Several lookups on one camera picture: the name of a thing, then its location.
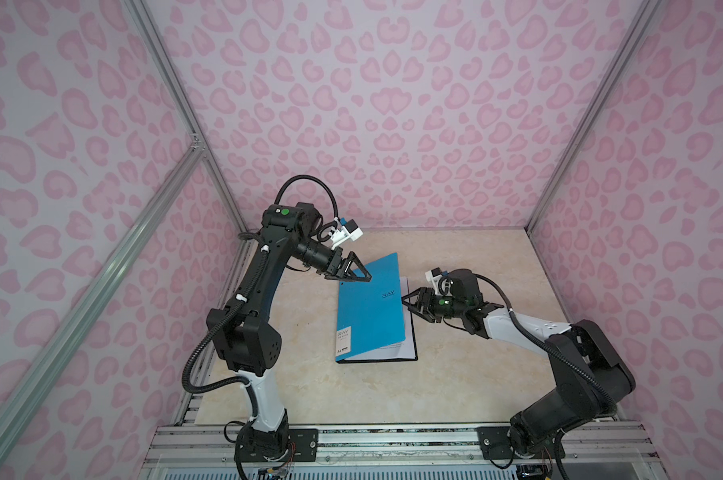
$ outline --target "aluminum frame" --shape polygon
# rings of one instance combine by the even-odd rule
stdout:
[[[583,142],[593,129],[597,120],[599,120],[609,97],[612,96],[612,92],[615,91],[617,83],[639,50],[647,31],[653,23],[658,20],[659,16],[657,12],[660,11],[664,3],[665,0],[644,0],[644,3],[639,6],[639,11],[633,18],[615,56],[609,63],[606,73],[601,83],[599,83],[596,93],[593,95],[593,100],[588,104],[586,113],[583,115],[583,120],[580,120],[580,123],[578,123],[572,138],[567,144],[567,148],[565,148],[562,153],[561,160],[553,171],[546,187],[543,189],[543,193],[540,195],[540,200],[537,202],[535,210],[533,210],[532,215],[529,216],[526,230],[530,236],[539,226],[540,220],[553,201],[553,196],[563,182],[564,175],[577,159]]]
[[[319,430],[316,462],[303,462],[301,466],[418,466],[486,465],[489,462],[483,460],[475,428],[509,425],[416,423],[295,427]],[[232,426],[228,434],[233,436],[237,431],[238,428]],[[660,462],[640,422],[590,422],[569,432],[563,444],[568,454],[564,460],[567,464]],[[160,427],[143,468],[153,471],[220,467],[233,462],[233,452],[234,446],[222,435],[222,426]],[[539,460],[516,458],[514,463],[537,464]]]
[[[145,5],[145,0],[122,0],[129,14],[132,16],[132,20],[135,23],[136,28],[140,32],[140,36],[148,47],[148,52],[151,54],[158,72],[161,74],[164,83],[167,85],[169,94],[172,95],[174,104],[177,106],[177,110],[180,113],[185,128],[188,133],[191,134],[193,139],[198,142],[199,147],[202,150],[208,150],[208,156],[204,159],[209,173],[212,175],[214,181],[214,187],[220,193],[220,197],[223,199],[223,204],[231,215],[236,227],[239,231],[246,231],[247,225],[244,222],[244,217],[241,216],[241,210],[236,205],[231,189],[228,187],[228,182],[225,181],[222,170],[220,169],[217,158],[214,156],[214,152],[209,148],[209,142],[204,136],[201,123],[196,117],[196,113],[193,111],[188,95],[185,93],[183,88],[183,82],[180,81],[180,77],[174,68],[172,59],[167,53],[162,35],[156,26],[153,14],[151,13],[148,5]]]
[[[543,268],[543,273],[546,274],[546,279],[548,280],[548,284],[551,286],[551,290],[553,290],[553,295],[556,297],[557,302],[559,302],[559,307],[561,307],[561,311],[564,313],[564,318],[567,319],[569,323],[575,323],[578,320],[575,318],[575,316],[572,314],[572,312],[569,311],[569,308],[567,307],[567,303],[564,301],[564,295],[559,292],[559,289],[557,289],[554,286],[553,283],[553,274],[551,274],[548,265],[545,264],[543,261],[543,255],[539,250],[537,249],[537,246],[535,245],[535,242],[532,238],[532,235],[529,234],[529,243],[532,245],[532,250],[534,250],[535,255],[537,256],[537,261],[540,263],[540,266]]]
[[[0,408],[0,466],[106,309],[206,152],[192,144]]]

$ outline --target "white arm segment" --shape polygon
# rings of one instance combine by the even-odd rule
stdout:
[[[567,322],[547,322],[533,316],[521,315],[518,312],[516,318],[521,323],[521,326],[542,341],[545,341],[551,335],[564,333],[572,328],[572,325]],[[530,342],[513,326],[513,322],[508,316],[508,309],[505,307],[493,310],[489,315],[485,316],[484,326],[491,339],[511,342],[514,345],[539,353],[539,355],[548,356],[547,353]]]
[[[249,379],[254,388],[254,398],[258,400],[258,417],[252,424],[252,428],[261,432],[275,432],[284,417],[284,404],[278,396],[276,386],[276,375],[272,369],[265,370],[263,376],[257,376],[252,372],[239,370],[237,376]]]

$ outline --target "wire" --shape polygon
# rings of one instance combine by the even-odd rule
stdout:
[[[513,447],[511,447],[511,446],[509,446],[509,447],[510,447],[510,460],[508,460],[508,463],[507,463],[507,464],[505,464],[504,466],[497,465],[497,464],[495,463],[495,461],[492,460],[491,456],[490,456],[490,463],[491,463],[492,465],[494,465],[496,468],[499,468],[500,470],[505,470],[505,469],[509,468],[511,465],[513,465],[513,457],[514,457],[514,455],[513,455]],[[490,452],[492,451],[492,444],[490,444],[489,451],[490,451]]]
[[[564,437],[564,433],[565,432],[563,430],[559,430],[559,433],[557,433],[556,437],[553,439],[553,457],[556,459],[556,466],[559,468],[562,480],[569,480],[567,470],[564,470],[564,464],[561,461],[561,450],[563,449],[561,439]]]
[[[294,268],[291,265],[284,265],[288,270],[292,270],[293,272],[310,272],[310,267],[305,270],[300,270],[298,268]]]
[[[321,188],[324,189],[325,192],[327,192],[327,195],[329,195],[329,201],[332,203],[332,214],[334,218],[339,218],[340,215],[337,213],[337,200],[334,198],[334,195],[332,194],[332,190],[329,189],[326,183],[319,180],[318,178],[314,177],[313,175],[295,175],[294,177],[290,178],[289,180],[285,181],[283,185],[281,185],[281,188],[279,189],[278,193],[276,194],[276,200],[274,200],[275,204],[278,204],[281,202],[281,196],[284,195],[284,192],[287,190],[287,187],[292,185],[297,180],[310,180],[312,182],[315,182],[321,186]],[[331,226],[334,228],[337,228],[337,222],[335,220],[332,220],[328,224],[324,224],[324,217],[320,216],[321,223],[316,228],[316,230],[313,230],[310,232],[309,236],[316,235],[316,238],[319,242],[324,243],[327,240],[330,239],[330,235],[324,236],[324,232],[329,229]]]
[[[444,283],[447,281],[447,278],[445,276],[442,276],[439,279],[439,283],[437,283],[437,286],[439,287],[439,295],[446,295],[447,291],[443,289]]]
[[[252,276],[252,281],[243,287],[239,287],[241,289],[240,295],[244,300],[239,300],[237,298],[236,302],[231,306],[231,308],[228,310],[227,313],[225,313],[225,316],[223,316],[222,320],[217,322],[213,328],[209,329],[207,334],[204,336],[202,341],[196,346],[196,348],[191,352],[191,356],[188,358],[188,361],[185,363],[185,367],[182,370],[182,388],[189,393],[206,393],[211,392],[212,390],[219,389],[222,386],[231,385],[232,383],[249,383],[249,380],[242,377],[242,376],[232,376],[227,379],[222,379],[214,383],[210,383],[209,385],[204,386],[196,386],[191,383],[191,373],[193,371],[193,365],[198,361],[198,358],[202,355],[202,352],[206,348],[207,345],[212,341],[215,335],[217,335],[222,329],[224,329],[235,317],[238,315],[238,312],[241,310],[241,307],[244,306],[246,303],[247,297],[249,297],[252,293],[252,290],[254,290],[255,285],[257,285],[258,281],[260,280],[260,276],[263,274],[263,271],[265,270],[265,264],[268,262],[268,252],[269,250],[262,250],[262,247],[265,245],[265,240],[262,236],[257,234],[252,234],[250,232],[241,232],[241,234],[238,235],[238,238],[241,240],[257,240],[258,244],[260,245],[260,264],[257,265],[257,268],[254,271],[254,275]],[[237,323],[234,324],[234,327],[238,326],[243,322],[243,319],[239,320]]]
[[[232,440],[231,437],[228,436],[228,426],[231,424],[235,424],[235,425],[242,426],[242,427],[247,424],[244,422],[240,422],[239,420],[231,420],[230,422],[226,423],[225,426],[222,428],[222,436],[225,437],[225,439],[228,441],[228,443],[236,443],[235,440]]]
[[[551,452],[548,451],[548,447],[543,447],[543,451],[545,452],[545,455],[543,455],[543,466],[546,465],[546,456],[548,456],[548,475],[553,474],[553,457],[551,456]]]
[[[468,330],[465,330],[464,328],[462,328],[462,326],[457,326],[457,325],[452,325],[451,323],[447,323],[447,321],[444,319],[442,319],[441,322],[446,326],[451,326],[455,330],[462,330],[464,332],[468,331]]]
[[[287,187],[292,185],[297,180],[310,180],[310,181],[313,181],[313,182],[316,182],[317,184],[319,184],[321,186],[321,188],[323,188],[324,191],[327,192],[327,195],[329,195],[329,201],[332,202],[332,213],[334,214],[334,217],[339,218],[339,215],[337,215],[337,200],[334,199],[332,190],[330,190],[329,187],[327,187],[326,183],[324,183],[323,181],[314,177],[313,175],[295,175],[294,177],[285,181],[284,184],[281,185],[281,188],[279,189],[278,193],[276,194],[276,200],[274,200],[275,204],[278,204],[281,201],[281,196],[284,195],[284,192],[287,190]]]
[[[238,456],[238,451],[241,450],[241,448],[238,444],[238,438],[243,436],[245,432],[248,432],[249,429],[252,428],[253,423],[254,423],[254,418],[252,418],[249,422],[246,422],[244,424],[244,426],[242,426],[238,430],[238,434],[236,435],[236,440],[233,442],[228,437],[228,435],[225,435],[226,440],[228,440],[231,443],[236,444],[234,446],[234,451],[233,451],[233,461],[236,463],[236,470],[238,471],[239,480],[248,480],[248,476],[247,476],[247,473],[244,471],[244,466],[241,465],[241,458]]]
[[[497,290],[497,293],[500,294],[501,298],[503,299],[503,302],[506,304],[506,308],[508,309],[508,316],[510,316],[511,322],[513,322],[513,326],[516,327],[516,330],[519,330],[519,332],[524,335],[530,342],[534,343],[536,346],[538,346],[541,350],[543,350],[545,353],[550,355],[551,357],[555,358],[556,360],[559,360],[564,365],[568,366],[570,369],[572,369],[576,374],[578,374],[580,377],[582,377],[591,387],[593,387],[594,390],[596,390],[599,395],[604,398],[604,401],[607,404],[607,407],[609,408],[610,412],[613,412],[617,409],[617,404],[615,403],[615,399],[612,398],[611,395],[609,395],[609,392],[604,389],[593,377],[591,377],[585,370],[581,369],[574,363],[570,362],[569,359],[567,359],[560,351],[554,349],[549,344],[545,343],[544,341],[541,341],[539,338],[534,336],[529,330],[525,329],[521,323],[519,323],[519,319],[516,317],[516,312],[513,311],[513,307],[510,304],[510,300],[508,300],[508,297],[506,296],[505,292],[503,292],[503,289],[500,288],[497,283],[492,282],[490,279],[486,278],[484,275],[474,274],[476,278],[481,278],[485,282],[489,283],[491,286],[494,287],[495,290]]]
[[[273,472],[275,472],[276,470],[279,470],[280,468],[283,468],[283,467],[287,466],[287,464],[288,464],[289,462],[291,462],[291,461],[292,461],[292,458],[294,457],[294,450],[295,450],[294,443],[290,442],[290,443],[287,445],[287,451],[284,452],[285,455],[286,455],[286,454],[289,454],[289,455],[287,456],[287,459],[284,460],[284,463],[282,463],[282,464],[279,465],[278,467],[275,467],[275,468],[274,468],[274,467],[270,467],[270,468],[268,469],[268,473],[273,473]]]

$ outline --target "black mounting bracket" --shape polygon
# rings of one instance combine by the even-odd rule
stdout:
[[[294,443],[293,462],[315,462],[318,450],[318,430],[315,428],[290,428],[287,443]],[[238,457],[242,463],[276,462],[260,453],[260,448],[249,442],[236,445]]]
[[[484,460],[508,461],[514,455],[508,438],[508,427],[478,427],[476,433]],[[547,447],[553,456],[553,444]],[[543,458],[543,454],[538,452],[533,458]]]

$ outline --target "pink leopard print wall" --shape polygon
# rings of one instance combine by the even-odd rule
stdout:
[[[723,480],[723,0],[669,4],[534,241],[671,477]]]
[[[238,247],[199,165],[0,471],[0,480],[135,478],[206,333]]]
[[[250,227],[305,173],[362,226],[452,227],[527,223],[640,2],[148,4]]]
[[[118,0],[0,0],[0,405],[189,145]]]

